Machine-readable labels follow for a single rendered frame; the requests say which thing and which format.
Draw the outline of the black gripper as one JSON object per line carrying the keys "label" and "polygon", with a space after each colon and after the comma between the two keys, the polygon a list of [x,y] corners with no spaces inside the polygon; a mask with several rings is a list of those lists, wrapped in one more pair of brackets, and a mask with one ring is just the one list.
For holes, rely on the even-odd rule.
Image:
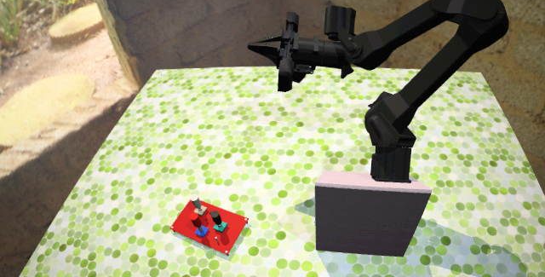
{"label": "black gripper", "polygon": [[248,49],[266,56],[277,66],[278,91],[281,92],[292,89],[296,64],[309,65],[310,70],[315,70],[323,61],[324,40],[319,39],[319,35],[299,38],[299,18],[297,13],[287,12],[285,31],[281,28],[280,31],[248,44]]}

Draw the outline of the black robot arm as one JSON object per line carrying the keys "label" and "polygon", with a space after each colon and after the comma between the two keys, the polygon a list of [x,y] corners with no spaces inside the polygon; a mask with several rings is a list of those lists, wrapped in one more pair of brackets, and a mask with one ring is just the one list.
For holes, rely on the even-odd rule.
{"label": "black robot arm", "polygon": [[[376,153],[371,155],[371,178],[378,182],[411,183],[411,149],[416,141],[408,125],[416,110],[469,57],[505,36],[508,15],[501,0],[428,0],[408,14],[375,31],[354,34],[356,10],[325,8],[321,66],[341,69],[341,78],[354,70],[379,67],[404,43],[446,20],[457,23],[455,36],[405,85],[393,94],[383,91],[369,104],[365,129]],[[340,41],[340,42],[333,42]]]}

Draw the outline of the red circuit board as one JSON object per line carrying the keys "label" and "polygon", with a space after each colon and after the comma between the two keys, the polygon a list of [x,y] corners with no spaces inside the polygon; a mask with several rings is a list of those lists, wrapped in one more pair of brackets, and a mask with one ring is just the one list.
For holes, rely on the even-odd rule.
{"label": "red circuit board", "polygon": [[206,203],[195,194],[170,229],[227,254],[249,218]]}

